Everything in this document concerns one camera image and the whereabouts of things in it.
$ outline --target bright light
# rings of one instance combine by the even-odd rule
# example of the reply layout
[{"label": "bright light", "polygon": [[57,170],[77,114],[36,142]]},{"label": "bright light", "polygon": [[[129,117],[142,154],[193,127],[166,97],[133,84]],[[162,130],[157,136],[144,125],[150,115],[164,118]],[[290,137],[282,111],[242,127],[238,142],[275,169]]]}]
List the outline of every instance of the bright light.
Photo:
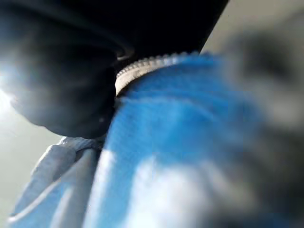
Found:
[{"label": "bright light", "polygon": [[0,114],[8,111],[10,108],[10,97],[0,90]]}]

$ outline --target blurry object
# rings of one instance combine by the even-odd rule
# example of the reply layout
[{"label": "blurry object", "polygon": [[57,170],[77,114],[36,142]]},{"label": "blurry object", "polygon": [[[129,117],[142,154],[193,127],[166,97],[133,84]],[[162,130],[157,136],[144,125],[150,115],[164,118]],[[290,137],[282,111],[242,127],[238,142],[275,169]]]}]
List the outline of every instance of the blurry object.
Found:
[{"label": "blurry object", "polygon": [[116,74],[140,58],[200,51],[227,1],[2,1],[0,60],[14,73],[1,88],[36,125],[99,137]]},{"label": "blurry object", "polygon": [[[257,104],[264,123],[238,159],[217,166],[221,179],[233,186],[233,191],[218,189],[223,200],[212,221],[219,227],[270,220],[274,227],[303,226],[303,27],[301,11],[273,27],[240,33],[226,45],[226,81]],[[227,148],[238,150],[233,144]],[[251,203],[231,200],[229,193],[237,192],[245,192]]]}]

